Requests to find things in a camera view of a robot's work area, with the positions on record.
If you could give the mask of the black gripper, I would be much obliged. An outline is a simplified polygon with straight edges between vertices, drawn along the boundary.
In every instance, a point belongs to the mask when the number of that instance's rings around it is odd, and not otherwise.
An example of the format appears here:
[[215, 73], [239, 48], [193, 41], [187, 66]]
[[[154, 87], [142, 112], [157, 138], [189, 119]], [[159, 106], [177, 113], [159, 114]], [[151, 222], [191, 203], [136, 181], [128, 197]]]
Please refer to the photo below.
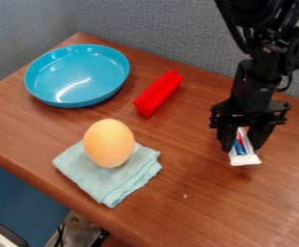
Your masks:
[[278, 81], [262, 81], [251, 73], [251, 60], [239, 63], [230, 97], [210, 108], [209, 126], [218, 128], [222, 150], [231, 151], [238, 127], [251, 126], [247, 132], [255, 150], [265, 145], [277, 124], [286, 123], [291, 105], [273, 100]]

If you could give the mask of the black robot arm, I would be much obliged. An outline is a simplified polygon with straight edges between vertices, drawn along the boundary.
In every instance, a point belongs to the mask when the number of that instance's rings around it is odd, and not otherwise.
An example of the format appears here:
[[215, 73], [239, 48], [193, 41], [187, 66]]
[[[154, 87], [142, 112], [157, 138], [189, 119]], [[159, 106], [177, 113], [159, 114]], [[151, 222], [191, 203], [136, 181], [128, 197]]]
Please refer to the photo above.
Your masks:
[[211, 106], [209, 126], [222, 150], [235, 143], [238, 129], [249, 128], [255, 149], [286, 122], [290, 104], [273, 99], [289, 87], [299, 69], [299, 0], [215, 0], [234, 40], [247, 60], [239, 62], [231, 95]]

